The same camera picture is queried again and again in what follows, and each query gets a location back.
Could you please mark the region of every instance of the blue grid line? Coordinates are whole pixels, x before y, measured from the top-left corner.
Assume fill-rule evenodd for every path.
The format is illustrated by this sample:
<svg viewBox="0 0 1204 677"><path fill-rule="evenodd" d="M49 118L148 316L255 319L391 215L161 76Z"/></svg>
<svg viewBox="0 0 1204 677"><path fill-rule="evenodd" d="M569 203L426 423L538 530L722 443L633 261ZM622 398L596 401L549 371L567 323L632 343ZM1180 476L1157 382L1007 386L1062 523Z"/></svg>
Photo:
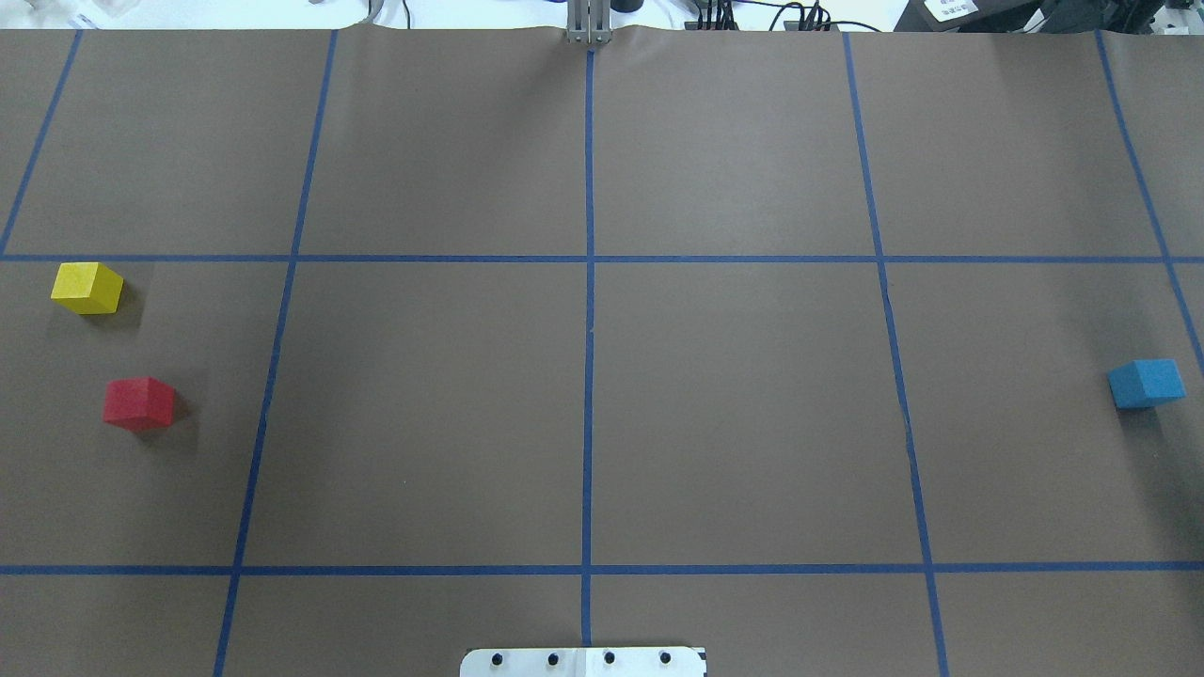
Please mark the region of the blue grid line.
<svg viewBox="0 0 1204 677"><path fill-rule="evenodd" d="M592 643L594 563L594 49L585 53L585 392L582 416L582 646Z"/></svg>
<svg viewBox="0 0 1204 677"><path fill-rule="evenodd" d="M1092 264L1162 265L1163 257L1007 257L991 254L2 254L0 261L146 261L146 263L412 263L412 264ZM1171 257L1174 263L1204 264L1204 257Z"/></svg>
<svg viewBox="0 0 1204 677"><path fill-rule="evenodd" d="M306 160L305 178L301 182L301 196L297 205L297 222L293 232L293 254L288 272L284 275L284 290L281 293L281 311L276 320L276 335L272 338L272 355L267 363L267 379L264 384L264 401L259 412L259 429L255 432L255 448L250 457L250 470L247 473L247 491L242 504L242 517L238 520L238 538L235 542L234 566L230 572L230 585L226 590L225 611L222 616L222 632L218 636L217 655L213 659L213 676L222 677L225 669L226 647L230 643L230 629L234 623L234 610L238 600L238 584L242 577L242 563L247 554L247 532L250 528L250 513L255 502L255 487L259 483L259 466L264 457L264 440L267 436L267 417L272 408L272 394L276 390L276 372L281 364L281 343L284 340L284 326L289 317L289 301L293 298L293 282L296 277L296 255L301 248L301 236L305 231L305 214L309 200L309 186L313 183L313 169L318 159L318 143L321 139L321 120L326 111L326 94L330 90L330 73L335 65L335 48L338 46L338 31L330 31L330 43L326 47L326 64L321 76L321 90L318 93L318 111L314 113L313 136L309 139L309 155Z"/></svg>
<svg viewBox="0 0 1204 677"><path fill-rule="evenodd" d="M1204 561L963 561L932 564L592 564L592 576L858 576L936 573L1061 573L1204 571ZM243 566L241 576L433 577L433 576L579 576L577 564L513 565L261 565ZM0 565L0 576L230 576L231 566L191 565Z"/></svg>
<svg viewBox="0 0 1204 677"><path fill-rule="evenodd" d="M874 239L874 254L878 257L878 285L883 294L883 313L886 318L886 335L891 346L891 364L895 369L895 392L903 413L903 430L907 442L908 465L911 472L911 500L915 505L915 522L920 537L920 554L923 558L923 577L928 588L928 612L932 616L932 636L937 650L937 667L940 677L949 677L949 659L945 652L945 631L940 620L940 600L937 595L937 576L932 569L932 546L928 541L928 519L923 508L923 488L920 484L920 463L915 453L915 437L911 434L911 411L908 407L907 383L903 381L903 360L899 357L898 334L895 329L895 310L891 306L890 281L886 277L886 258L883 249L883 234L878 224L878 202L874 200L874 183L869 171L869 152L866 146L866 129L861 116L861 98L857 95L857 73L852 61L852 45L849 34L842 34L844 41L844 60L849 76L849 98L852 102L852 120L857 131L857 152L861 155L861 177L866 187L866 208L869 214L869 229Z"/></svg>
<svg viewBox="0 0 1204 677"><path fill-rule="evenodd" d="M1133 175L1137 177L1137 186L1141 192L1141 201L1145 202L1145 211L1150 216L1150 226L1153 229L1153 237L1158 241L1158 251L1162 252L1162 261L1167 266L1167 277L1170 278L1170 288L1175 292L1175 301L1179 304L1179 313L1184 317L1184 325L1187 328L1187 338L1192 343L1196 353L1196 367L1204 373L1204 349L1200 349L1199 336L1196 335L1196 323L1192 322L1192 313L1187 307L1187 298L1179 285L1179 275L1175 273L1175 264L1170 257L1170 248L1167 246L1167 237L1162 232L1162 224L1158 222L1158 212L1153 208L1153 199L1150 196L1150 187L1145 183L1145 173L1141 171L1141 163L1137 159L1137 149L1129 137L1128 125L1125 123L1125 111L1121 108L1120 96L1116 94L1116 82L1112 80L1112 66L1108 61L1108 48L1104 46L1104 34L1096 30L1096 48L1099 51L1099 63L1104 69L1104 81L1108 83L1108 95L1112 100L1112 112L1116 114L1116 125L1120 128L1121 139L1125 141L1125 151L1128 153L1129 164L1133 165Z"/></svg>
<svg viewBox="0 0 1204 677"><path fill-rule="evenodd" d="M59 81L54 84L54 95L51 96L51 105L46 107L46 117L42 118L42 126L37 130L37 136L34 139L34 149L29 153L29 161L25 163L25 172L20 175L17 195L12 200L12 208L8 210L8 220L4 224L4 232L0 232L0 254L4 254L4 251L8 247L12 229L17 225L17 214L20 213L20 204L25 200L25 190L29 189L29 181L34 178L34 167L37 166L37 157L42 153L42 143L46 142L46 135L51 131L54 111L59 107L59 99L63 98L63 89L67 84L67 75L71 73L71 65L75 64L82 40L83 31L76 30L75 37L71 40L71 48L67 51L67 58L63 63Z"/></svg>

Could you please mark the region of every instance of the red cube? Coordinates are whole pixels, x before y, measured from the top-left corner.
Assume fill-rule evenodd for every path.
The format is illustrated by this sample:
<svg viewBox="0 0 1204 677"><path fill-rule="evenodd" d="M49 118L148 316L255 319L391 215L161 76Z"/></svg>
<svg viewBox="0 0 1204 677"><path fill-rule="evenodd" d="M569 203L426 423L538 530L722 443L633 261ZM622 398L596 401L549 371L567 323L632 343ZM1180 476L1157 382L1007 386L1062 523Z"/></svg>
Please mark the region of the red cube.
<svg viewBox="0 0 1204 677"><path fill-rule="evenodd" d="M105 390L105 423L138 432L171 425L176 390L154 378L123 378Z"/></svg>

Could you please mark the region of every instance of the horizontal blue line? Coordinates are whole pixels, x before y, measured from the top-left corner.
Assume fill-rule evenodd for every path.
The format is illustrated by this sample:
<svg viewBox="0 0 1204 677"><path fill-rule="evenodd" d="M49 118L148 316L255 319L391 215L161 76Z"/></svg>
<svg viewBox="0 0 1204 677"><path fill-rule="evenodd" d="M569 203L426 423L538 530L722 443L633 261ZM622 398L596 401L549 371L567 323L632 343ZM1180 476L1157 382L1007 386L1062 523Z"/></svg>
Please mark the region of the horizontal blue line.
<svg viewBox="0 0 1204 677"><path fill-rule="evenodd" d="M468 566L243 566L243 576L578 576L582 567L566 565Z"/></svg>
<svg viewBox="0 0 1204 677"><path fill-rule="evenodd" d="M595 576L787 576L923 573L922 564L601 564Z"/></svg>
<svg viewBox="0 0 1204 677"><path fill-rule="evenodd" d="M229 566L0 565L0 576L230 576Z"/></svg>
<svg viewBox="0 0 1204 677"><path fill-rule="evenodd" d="M158 261L158 263L431 263L431 264L872 264L862 254L4 254L0 261ZM1161 257L1004 257L889 254L889 264L1162 264ZM1175 263L1204 264L1204 257L1179 257Z"/></svg>
<svg viewBox="0 0 1204 677"><path fill-rule="evenodd" d="M1040 573L1044 571L1204 571L1204 561L985 561L933 564L937 573Z"/></svg>
<svg viewBox="0 0 1204 677"><path fill-rule="evenodd" d="M594 576L804 576L923 573L923 564L602 564ZM969 561L933 564L936 573L1058 571L1204 571L1204 561ZM229 576L229 566L0 565L0 576ZM243 566L243 576L578 576L577 564L467 566Z"/></svg>

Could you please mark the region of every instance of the blue cube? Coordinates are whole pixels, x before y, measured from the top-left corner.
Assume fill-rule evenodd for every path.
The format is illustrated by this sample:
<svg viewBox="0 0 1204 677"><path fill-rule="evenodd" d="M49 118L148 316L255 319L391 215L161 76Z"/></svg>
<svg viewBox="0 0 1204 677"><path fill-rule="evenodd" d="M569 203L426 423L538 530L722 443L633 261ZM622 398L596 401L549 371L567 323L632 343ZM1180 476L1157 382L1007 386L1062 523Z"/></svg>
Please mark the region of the blue cube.
<svg viewBox="0 0 1204 677"><path fill-rule="evenodd" d="M1181 400L1187 393L1175 360L1133 360L1108 372L1119 410L1144 410Z"/></svg>

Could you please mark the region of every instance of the grid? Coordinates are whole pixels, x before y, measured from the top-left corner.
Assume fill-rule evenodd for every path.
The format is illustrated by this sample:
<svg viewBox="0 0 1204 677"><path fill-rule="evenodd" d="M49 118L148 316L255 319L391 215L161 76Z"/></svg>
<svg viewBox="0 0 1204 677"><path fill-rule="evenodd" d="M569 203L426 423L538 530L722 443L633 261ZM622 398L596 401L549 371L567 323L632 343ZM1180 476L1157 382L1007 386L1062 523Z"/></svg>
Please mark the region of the grid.
<svg viewBox="0 0 1204 677"><path fill-rule="evenodd" d="M53 98L46 111L45 119L20 178L8 219L0 236L0 261L59 261L65 259L94 259L111 261L154 261L154 263L277 263L287 264L283 293L279 302L276 329L272 337L271 358L267 366L267 378L262 388L262 401L258 419L255 443L250 459L242 513L238 523L234 561L229 566L178 566L178 565L0 565L0 575L72 575L72 576L193 576L228 578L229 588L222 619L217 655L213 673L222 675L225 667L226 649L230 643L231 628L238 606L238 590L243 576L247 577L508 577L508 576L572 576L580 582L580 636L585 646L592 643L592 610L595 594L592 584L595 576L807 576L807 575L922 575L927 591L928 613L932 624L932 638L937 671L942 676L951 673L946 658L945 631L942 622L942 604L938 595L938 573L1023 573L1023 572L1151 572L1151 571L1204 571L1204 561L1198 560L1125 560L1125 561L936 561L928 535L928 518L925 510L925 496L921 482L921 467L916 454L916 441L913 435L911 412L908 401L908 387L904 379L904 364L899 349L896 314L891 300L889 270L892 265L908 264L1120 264L1163 266L1174 293L1175 302L1182 316L1184 329L1191 348L1194 352L1197 369L1204 372L1204 352L1190 311L1187 298L1180 284L1176 266L1204 263L1204 257L1175 257L1170 252L1167 237L1159 224L1153 199L1146 184L1141 164L1129 136L1125 113L1117 96L1116 84L1109 61L1104 37L1096 34L1096 47L1099 63L1108 86L1116 124L1123 140L1125 152L1132 165L1134 179L1149 217L1149 225L1157 241L1158 255L964 255L964 254L887 254L883 234L879 228L878 205L873 181L873 158L867 145L866 125L862 119L862 106L858 95L858 81L854 63L850 37L844 35L843 54L846 67L849 96L852 111L854 131L860 155L860 170L864 188L864 207L868 213L873 254L598 254L595 247L595 195L594 195L594 110L595 110L595 69L596 53L585 55L584 73L584 230L585 254L306 254L302 253L302 237L306 226L306 213L309 202L311 186L320 151L323 120L326 99L330 89L334 65L337 54L338 31L332 31L325 55L320 94L318 96L312 135L309 140L306 169L296 208L296 223L289 254L88 254L79 252L55 254L8 253L6 248L18 224L20 208L35 175L39 155L48 134L53 133L55 108L64 88L69 86L70 72L76 54L83 40L83 33L77 31L71 42L61 75L54 88ZM300 264L317 263L415 263L415 264L536 264L536 265L573 265L584 267L585 275L585 317L584 317L584 393L583 429L582 429L582 506L580 506L580 552L579 564L559 565L412 565L412 566L372 566L372 565L247 565L244 564L248 532L252 523L253 506L259 481L264 446L267 438L270 413L276 390L277 371L281 360L282 342L289 319L290 300L294 281ZM902 411L905 435L905 452L910 471L910 489L917 540L921 554L919 563L880 563L880 564L595 564L594 561L594 365L595 365L595 287L597 266L622 266L637 264L866 264L877 271L881 296L881 312L890 346L890 358L898 406Z"/></svg>

